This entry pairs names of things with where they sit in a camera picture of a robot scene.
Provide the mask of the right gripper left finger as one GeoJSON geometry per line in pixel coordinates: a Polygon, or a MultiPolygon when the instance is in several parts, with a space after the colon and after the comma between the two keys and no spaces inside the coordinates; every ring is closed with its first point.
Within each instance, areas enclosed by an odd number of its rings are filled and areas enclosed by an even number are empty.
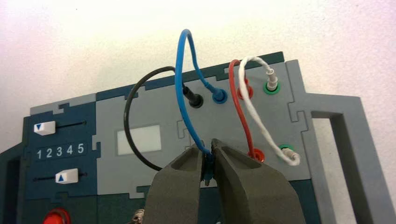
{"type": "Polygon", "coordinates": [[[162,168],[150,186],[145,224],[196,224],[203,154],[193,145],[162,168]]]}

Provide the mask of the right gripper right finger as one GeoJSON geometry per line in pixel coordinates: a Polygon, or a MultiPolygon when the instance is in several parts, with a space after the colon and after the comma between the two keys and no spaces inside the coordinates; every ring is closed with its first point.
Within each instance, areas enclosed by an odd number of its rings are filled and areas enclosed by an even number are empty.
{"type": "Polygon", "coordinates": [[[285,176],[212,139],[214,178],[227,224],[304,224],[299,197],[285,176]]]}

